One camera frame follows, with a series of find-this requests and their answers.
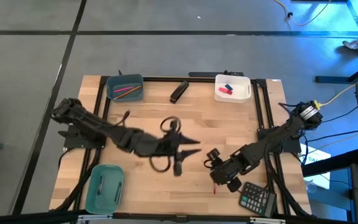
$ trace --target white plastic bin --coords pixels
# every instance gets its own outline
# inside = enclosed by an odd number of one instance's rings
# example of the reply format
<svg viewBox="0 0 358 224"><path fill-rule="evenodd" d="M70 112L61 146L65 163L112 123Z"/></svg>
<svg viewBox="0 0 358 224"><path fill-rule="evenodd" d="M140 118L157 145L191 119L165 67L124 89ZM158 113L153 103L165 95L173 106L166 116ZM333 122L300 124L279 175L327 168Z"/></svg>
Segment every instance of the white plastic bin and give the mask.
<svg viewBox="0 0 358 224"><path fill-rule="evenodd" d="M219 88L226 88L229 84L232 94L219 91ZM251 81L247 77L237 77L233 75L216 75L215 78L215 100L229 103L244 103L251 97Z"/></svg>

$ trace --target teal plastic bin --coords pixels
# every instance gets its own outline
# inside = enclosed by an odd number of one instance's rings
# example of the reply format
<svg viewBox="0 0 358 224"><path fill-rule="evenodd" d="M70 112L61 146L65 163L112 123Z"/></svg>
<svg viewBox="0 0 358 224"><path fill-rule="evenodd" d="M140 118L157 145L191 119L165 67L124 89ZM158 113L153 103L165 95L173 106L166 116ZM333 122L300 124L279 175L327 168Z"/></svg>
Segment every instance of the teal plastic bin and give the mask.
<svg viewBox="0 0 358 224"><path fill-rule="evenodd" d="M85 210L93 214L112 214L120 205L123 183L124 171L121 167L95 166L86 194Z"/></svg>
<svg viewBox="0 0 358 224"><path fill-rule="evenodd" d="M130 91L131 89L120 91L115 93L114 91L120 90L126 87L133 86L134 88L142 85L138 90L129 93L126 96L123 96L120 99L115 97ZM133 75L119 75L113 76L107 79L107 97L112 99L115 102L128 102L128 101L137 101L143 99L143 76L139 74Z"/></svg>

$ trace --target wooden table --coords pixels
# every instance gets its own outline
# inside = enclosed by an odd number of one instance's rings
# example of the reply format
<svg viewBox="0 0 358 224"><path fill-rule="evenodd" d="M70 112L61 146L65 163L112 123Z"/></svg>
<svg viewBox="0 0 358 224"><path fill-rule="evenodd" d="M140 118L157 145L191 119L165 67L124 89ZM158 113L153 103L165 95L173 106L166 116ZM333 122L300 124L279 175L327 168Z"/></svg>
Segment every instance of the wooden table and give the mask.
<svg viewBox="0 0 358 224"><path fill-rule="evenodd" d="M98 92L100 76L84 76L78 98L88 111L93 111ZM267 80L268 93L275 125L283 124L288 115L279 102L285 102L280 80ZM213 83L190 83L180 100L169 102L169 96L178 86L178 82L145 82L144 99L130 103L111 102L108 121L117 122L128 109L131 114L126 120L127 126L142 128L146 132L162 137L159 126L168 116L181 119L182 133L201 141L199 145L185 146L181 149L201 148L183 163L183 173L174 177L172 168L166 173L152 170L147 158L139 158L118 149L110 139L102 150L100 164L114 164L124 169L124 185L121 206L117 212L147 214L188 214L188 215L243 215L254 213L238 205L239 193L230 193L226 186L217 186L213 194L213 182L209 169L203 161L206 153L218 148L221 158L227 158L244 144L257 140L258 126L254 97L244 104L222 103L214 100ZM101 105L106 99L104 88ZM67 197L78 182L84 150L69 152L63 159L57 175L50 208L56 208ZM282 167L287 188L302 208L311 212L308 196L303 182L300 164L293 155L281 155ZM166 158L155 159L156 166L165 167ZM265 186L266 173L264 161L251 173L241 176L242 182L252 182ZM88 186L81 199L81 208L85 207ZM281 196L277 197L278 210L282 213Z"/></svg>

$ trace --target concrete floor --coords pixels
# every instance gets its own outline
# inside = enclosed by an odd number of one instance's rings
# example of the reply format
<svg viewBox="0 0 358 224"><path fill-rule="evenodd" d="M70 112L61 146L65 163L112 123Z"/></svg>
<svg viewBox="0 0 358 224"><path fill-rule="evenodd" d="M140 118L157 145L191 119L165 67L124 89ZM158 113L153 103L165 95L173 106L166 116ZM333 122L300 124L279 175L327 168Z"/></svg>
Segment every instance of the concrete floor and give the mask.
<svg viewBox="0 0 358 224"><path fill-rule="evenodd" d="M298 21L307 20L324 6L323 3L283 2ZM79 5L80 0L0 0L0 29L71 30ZM344 3L332 3L310 26L288 24L284 16L283 9L272 0L99 0L87 2L80 30L358 31ZM65 35L0 36L0 141L6 143L0 150L0 215L9 212L67 40ZM119 69L144 76L242 71L250 78L282 79L288 103L326 101L346 86L317 84L314 76L348 76L358 70L358 53L341 47L343 40L351 40L351 37L77 36L57 103L77 96L83 75L117 75ZM354 90L349 90L321 113L329 119L356 105ZM63 145L57 131L66 128L50 123L25 213L48 209ZM314 139L356 129L358 114L355 111L345 118L322 124L307 137ZM319 147L333 140L335 138L313 142L311 146ZM354 138L324 150L336 155L357 148L358 138ZM343 172L334 172L331 178L347 181ZM345 192L347 186L332 183L331 188ZM320 214L316 206L312 205L313 213ZM321 214L321 217L339 219L337 213Z"/></svg>

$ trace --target calculator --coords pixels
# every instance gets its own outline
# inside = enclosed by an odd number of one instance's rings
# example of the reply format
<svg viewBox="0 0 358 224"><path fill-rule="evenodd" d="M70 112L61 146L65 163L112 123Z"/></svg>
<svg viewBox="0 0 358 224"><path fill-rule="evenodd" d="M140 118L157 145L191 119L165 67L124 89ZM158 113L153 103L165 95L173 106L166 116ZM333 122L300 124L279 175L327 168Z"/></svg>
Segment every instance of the calculator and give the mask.
<svg viewBox="0 0 358 224"><path fill-rule="evenodd" d="M270 218L276 206L276 199L275 193L246 182L240 195L239 205L260 216Z"/></svg>

